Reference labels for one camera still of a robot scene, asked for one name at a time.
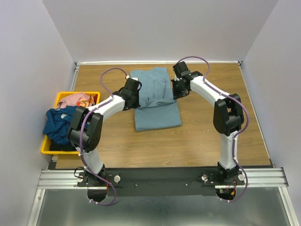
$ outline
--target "pile of clothes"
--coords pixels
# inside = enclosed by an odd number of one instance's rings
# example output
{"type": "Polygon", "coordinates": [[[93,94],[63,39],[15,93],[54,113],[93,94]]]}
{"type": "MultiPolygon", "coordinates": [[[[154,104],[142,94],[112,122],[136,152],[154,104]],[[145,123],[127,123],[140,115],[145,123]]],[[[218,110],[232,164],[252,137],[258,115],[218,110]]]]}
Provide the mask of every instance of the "pile of clothes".
{"type": "Polygon", "coordinates": [[[97,95],[88,96],[85,93],[75,93],[59,101],[56,109],[47,111],[47,121],[43,134],[51,140],[50,151],[75,151],[67,139],[68,127],[71,123],[75,109],[78,106],[90,107],[97,102],[97,95]]]}

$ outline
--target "gray floor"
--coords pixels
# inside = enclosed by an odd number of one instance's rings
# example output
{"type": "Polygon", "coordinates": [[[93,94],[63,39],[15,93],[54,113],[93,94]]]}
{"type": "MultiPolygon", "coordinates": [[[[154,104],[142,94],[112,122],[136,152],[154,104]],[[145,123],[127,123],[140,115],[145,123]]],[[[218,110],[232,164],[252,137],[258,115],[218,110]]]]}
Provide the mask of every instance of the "gray floor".
{"type": "Polygon", "coordinates": [[[39,226],[286,226],[278,188],[249,188],[234,203],[210,196],[119,197],[88,202],[84,190],[46,191],[39,226]]]}

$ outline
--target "garment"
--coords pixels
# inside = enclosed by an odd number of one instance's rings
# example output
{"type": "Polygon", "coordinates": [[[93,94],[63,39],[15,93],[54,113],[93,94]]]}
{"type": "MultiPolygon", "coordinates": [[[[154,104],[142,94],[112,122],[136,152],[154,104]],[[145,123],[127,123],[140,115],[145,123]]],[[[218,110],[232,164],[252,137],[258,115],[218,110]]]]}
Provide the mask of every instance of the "garment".
{"type": "Polygon", "coordinates": [[[135,70],[130,72],[130,76],[138,78],[142,83],[139,91],[140,107],[135,109],[137,131],[181,126],[180,112],[173,98],[166,68],[135,70]]]}
{"type": "Polygon", "coordinates": [[[88,96],[85,93],[74,93],[62,98],[56,108],[65,108],[66,106],[82,106],[89,107],[94,105],[94,99],[92,96],[88,96]]]}
{"type": "Polygon", "coordinates": [[[48,110],[43,134],[46,134],[49,139],[59,145],[70,144],[67,139],[67,131],[76,108],[77,106],[66,106],[65,108],[48,110]]]}
{"type": "Polygon", "coordinates": [[[73,147],[71,144],[59,145],[56,142],[54,142],[53,140],[51,141],[49,150],[50,151],[66,151],[66,152],[76,151],[75,147],[73,147]]]}

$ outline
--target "gray-blue cloth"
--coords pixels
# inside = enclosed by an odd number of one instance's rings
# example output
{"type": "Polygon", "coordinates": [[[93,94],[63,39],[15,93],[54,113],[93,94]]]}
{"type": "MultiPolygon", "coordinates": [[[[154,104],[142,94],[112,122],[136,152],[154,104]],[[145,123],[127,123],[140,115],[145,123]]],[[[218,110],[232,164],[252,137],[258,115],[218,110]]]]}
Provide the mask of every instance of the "gray-blue cloth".
{"type": "Polygon", "coordinates": [[[135,70],[130,72],[130,76],[138,78],[142,83],[139,91],[140,107],[135,109],[137,131],[182,125],[166,68],[155,67],[149,71],[135,70]]]}

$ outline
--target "black cloth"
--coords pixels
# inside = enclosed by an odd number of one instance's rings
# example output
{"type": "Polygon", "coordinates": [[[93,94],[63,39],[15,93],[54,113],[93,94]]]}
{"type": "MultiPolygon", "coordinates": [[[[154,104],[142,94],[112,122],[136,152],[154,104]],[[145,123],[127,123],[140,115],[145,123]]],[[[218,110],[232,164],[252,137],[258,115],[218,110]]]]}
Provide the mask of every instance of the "black cloth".
{"type": "Polygon", "coordinates": [[[56,142],[54,142],[53,140],[51,141],[49,150],[50,151],[66,151],[66,152],[74,152],[74,151],[76,151],[75,147],[73,147],[71,144],[68,144],[68,145],[59,145],[56,142]]]}

